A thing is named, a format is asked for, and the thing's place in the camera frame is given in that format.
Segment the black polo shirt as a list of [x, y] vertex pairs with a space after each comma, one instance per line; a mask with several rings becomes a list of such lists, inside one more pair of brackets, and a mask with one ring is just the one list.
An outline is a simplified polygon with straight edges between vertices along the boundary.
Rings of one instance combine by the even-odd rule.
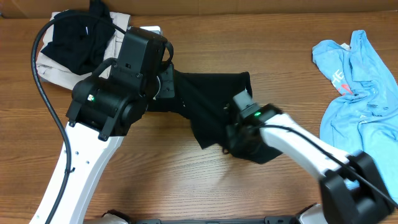
[[214, 144], [223, 153], [258, 164], [282, 153], [262, 141], [259, 130], [248, 130], [241, 123], [233, 97], [242, 91], [252, 96], [250, 74], [182, 73], [174, 71], [173, 98], [149, 103], [150, 112], [177, 113], [190, 120], [195, 139], [202, 149]]

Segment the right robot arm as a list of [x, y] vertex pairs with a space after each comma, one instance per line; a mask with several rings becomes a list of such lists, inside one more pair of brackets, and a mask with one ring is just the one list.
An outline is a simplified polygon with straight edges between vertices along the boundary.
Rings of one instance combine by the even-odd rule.
[[289, 156], [319, 184], [321, 203], [292, 216], [289, 223], [379, 223], [397, 209], [372, 159], [337, 149], [299, 126], [287, 113], [259, 106], [247, 91], [225, 106], [227, 151], [258, 164]]

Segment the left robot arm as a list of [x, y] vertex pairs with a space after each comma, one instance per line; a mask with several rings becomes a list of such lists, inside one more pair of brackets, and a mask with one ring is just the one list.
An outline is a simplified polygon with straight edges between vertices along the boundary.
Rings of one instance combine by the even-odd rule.
[[82, 223], [100, 177], [148, 104], [174, 95], [172, 44], [158, 27], [132, 27], [117, 58], [72, 91], [63, 147], [32, 223]]

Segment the folded black garment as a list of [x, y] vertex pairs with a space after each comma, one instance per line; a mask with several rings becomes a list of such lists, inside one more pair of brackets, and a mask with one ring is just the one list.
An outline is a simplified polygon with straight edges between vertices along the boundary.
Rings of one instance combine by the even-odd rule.
[[77, 75], [96, 69], [104, 59], [104, 53], [115, 29], [97, 19], [76, 16], [69, 10], [55, 15], [69, 17], [56, 22], [52, 41], [41, 52]]

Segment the folded beige garment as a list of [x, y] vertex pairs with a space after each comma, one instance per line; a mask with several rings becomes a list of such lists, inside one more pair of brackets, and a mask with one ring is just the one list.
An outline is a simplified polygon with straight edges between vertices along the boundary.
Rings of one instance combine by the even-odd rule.
[[[122, 28], [124, 31], [127, 30], [131, 18], [129, 14], [110, 12], [110, 17], [115, 25]], [[120, 31], [116, 31], [113, 34], [106, 44], [103, 60], [107, 58], [116, 58], [119, 55], [123, 37], [124, 35]], [[91, 72], [77, 75], [43, 53], [39, 53], [36, 64], [38, 74], [43, 82], [50, 82], [69, 90], [72, 90], [79, 81], [91, 75]]]

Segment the light blue t-shirt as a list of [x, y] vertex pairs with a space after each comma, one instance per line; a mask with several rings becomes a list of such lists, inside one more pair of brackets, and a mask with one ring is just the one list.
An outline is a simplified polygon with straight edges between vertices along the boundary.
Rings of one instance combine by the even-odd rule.
[[397, 83], [364, 30], [350, 44], [323, 40], [312, 60], [340, 96], [323, 115], [320, 139], [375, 161], [390, 196], [397, 199]]

